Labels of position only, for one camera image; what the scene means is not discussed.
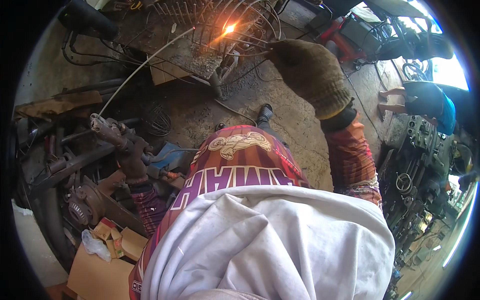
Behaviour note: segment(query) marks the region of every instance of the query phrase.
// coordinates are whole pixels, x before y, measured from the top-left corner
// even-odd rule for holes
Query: black shorts
[[[431,82],[406,82],[404,83],[407,96],[417,97],[412,102],[405,102],[409,115],[429,118],[440,118],[443,112],[444,95],[436,84]]]

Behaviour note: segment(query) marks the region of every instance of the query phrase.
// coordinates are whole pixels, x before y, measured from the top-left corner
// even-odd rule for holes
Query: printed jersey sleeve
[[[334,192],[373,202],[382,209],[375,162],[356,118],[345,129],[326,133]]]

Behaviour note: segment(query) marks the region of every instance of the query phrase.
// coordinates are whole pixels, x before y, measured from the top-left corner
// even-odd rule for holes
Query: foot
[[[224,124],[224,123],[219,123],[216,125],[215,127],[215,131],[219,131],[219,130],[222,130],[224,128],[226,128],[227,126]]]
[[[378,96],[388,102],[388,95],[385,95],[385,94],[386,92],[382,92],[382,91],[378,92]]]
[[[262,108],[260,109],[260,112],[258,113],[257,116],[257,123],[259,121],[269,121],[270,118],[273,116],[273,108],[270,104],[264,104]]]
[[[382,109],[380,108],[380,105],[377,105],[377,110],[378,110],[378,115],[380,116],[380,120],[382,120],[382,122],[385,120],[385,109]]]

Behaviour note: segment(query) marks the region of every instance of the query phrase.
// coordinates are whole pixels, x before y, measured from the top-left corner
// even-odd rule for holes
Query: wire whisk
[[[170,116],[158,101],[154,101],[144,109],[142,121],[148,133],[155,136],[166,136],[172,129]]]

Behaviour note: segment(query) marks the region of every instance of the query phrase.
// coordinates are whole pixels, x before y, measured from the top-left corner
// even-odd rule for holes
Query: bare leg
[[[397,114],[407,113],[407,109],[405,108],[405,105],[401,105],[401,104],[393,104],[393,105],[379,104],[378,109],[382,115],[385,113],[386,110],[396,112]]]
[[[399,87],[395,87],[391,90],[388,90],[386,92],[378,92],[378,94],[380,96],[382,96],[383,98],[387,98],[389,95],[403,95],[403,96],[406,96],[407,93],[405,92],[405,88],[402,87],[402,86],[399,86]]]

